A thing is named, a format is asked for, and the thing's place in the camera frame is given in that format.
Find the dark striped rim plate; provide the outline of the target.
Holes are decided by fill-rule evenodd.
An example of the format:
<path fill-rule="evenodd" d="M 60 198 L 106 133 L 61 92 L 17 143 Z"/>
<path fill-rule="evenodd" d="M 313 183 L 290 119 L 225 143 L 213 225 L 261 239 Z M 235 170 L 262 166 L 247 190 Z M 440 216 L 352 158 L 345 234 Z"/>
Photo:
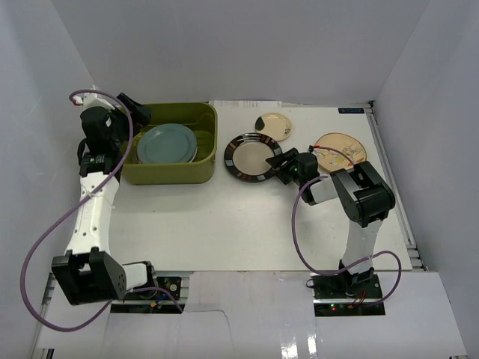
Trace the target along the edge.
<path fill-rule="evenodd" d="M 273 138 L 249 132 L 228 143 L 223 159 L 227 171 L 237 180 L 260 183 L 275 176 L 275 170 L 266 160 L 282 153 L 281 146 Z"/>

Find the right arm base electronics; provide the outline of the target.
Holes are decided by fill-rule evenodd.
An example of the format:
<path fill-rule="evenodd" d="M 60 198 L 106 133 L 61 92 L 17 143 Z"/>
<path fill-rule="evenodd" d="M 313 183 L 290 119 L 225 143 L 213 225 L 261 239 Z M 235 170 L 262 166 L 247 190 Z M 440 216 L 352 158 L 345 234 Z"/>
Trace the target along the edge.
<path fill-rule="evenodd" d="M 312 290 L 314 315 L 317 318 L 349 316 L 384 316 L 382 288 L 377 274 L 366 282 L 346 287 L 340 278 L 311 276 L 306 287 Z"/>

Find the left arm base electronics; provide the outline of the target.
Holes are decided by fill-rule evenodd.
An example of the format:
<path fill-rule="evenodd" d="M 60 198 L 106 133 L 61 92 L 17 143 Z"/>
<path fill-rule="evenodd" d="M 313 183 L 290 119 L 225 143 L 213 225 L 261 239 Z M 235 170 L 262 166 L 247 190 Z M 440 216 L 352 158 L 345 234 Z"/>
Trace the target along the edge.
<path fill-rule="evenodd" d="M 111 313 L 123 314 L 181 314 L 189 294 L 189 278 L 157 276 L 155 284 L 163 291 L 135 292 L 122 301 L 112 303 Z"/>

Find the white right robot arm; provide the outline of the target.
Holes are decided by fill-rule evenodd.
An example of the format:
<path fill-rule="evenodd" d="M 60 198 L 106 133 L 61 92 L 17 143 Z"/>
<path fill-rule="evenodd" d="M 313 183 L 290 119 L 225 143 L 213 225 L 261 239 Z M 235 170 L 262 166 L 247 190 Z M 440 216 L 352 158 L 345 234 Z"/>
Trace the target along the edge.
<path fill-rule="evenodd" d="M 354 164 L 349 170 L 332 171 L 320 175 L 317 157 L 313 153 L 300 153 L 293 148 L 266 162 L 285 185 L 294 182 L 299 187 L 293 203 L 291 232 L 293 245 L 301 262 L 317 277 L 330 277 L 338 291 L 347 298 L 355 298 L 364 291 L 365 283 L 374 274 L 373 258 L 376 238 L 383 221 L 395 207 L 394 192 L 388 183 L 368 162 Z M 296 233 L 296 214 L 302 200 L 310 206 L 339 199 L 349 220 L 349 232 L 344 255 L 338 270 L 314 269 L 303 256 Z"/>

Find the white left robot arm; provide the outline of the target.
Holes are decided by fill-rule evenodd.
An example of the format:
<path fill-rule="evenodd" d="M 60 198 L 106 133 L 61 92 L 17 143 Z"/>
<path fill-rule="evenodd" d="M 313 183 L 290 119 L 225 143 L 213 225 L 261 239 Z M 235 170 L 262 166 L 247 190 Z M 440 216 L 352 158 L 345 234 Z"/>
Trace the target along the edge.
<path fill-rule="evenodd" d="M 121 265 L 110 254 L 109 228 L 120 184 L 122 147 L 151 119 L 152 111 L 125 93 L 117 96 L 128 112 L 87 93 L 80 114 L 85 138 L 79 143 L 80 198 L 73 235 L 62 256 L 52 260 L 52 272 L 72 305 L 121 300 L 134 290 L 151 298 L 158 290 L 148 261 Z"/>

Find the light blue plate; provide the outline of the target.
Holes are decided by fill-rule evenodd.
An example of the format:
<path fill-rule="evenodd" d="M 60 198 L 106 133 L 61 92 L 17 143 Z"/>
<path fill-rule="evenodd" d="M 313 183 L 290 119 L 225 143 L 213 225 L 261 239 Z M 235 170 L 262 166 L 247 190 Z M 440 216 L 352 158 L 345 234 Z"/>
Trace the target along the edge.
<path fill-rule="evenodd" d="M 167 123 L 155 126 L 141 136 L 136 157 L 142 164 L 178 164 L 191 162 L 197 150 L 197 138 L 190 128 Z"/>

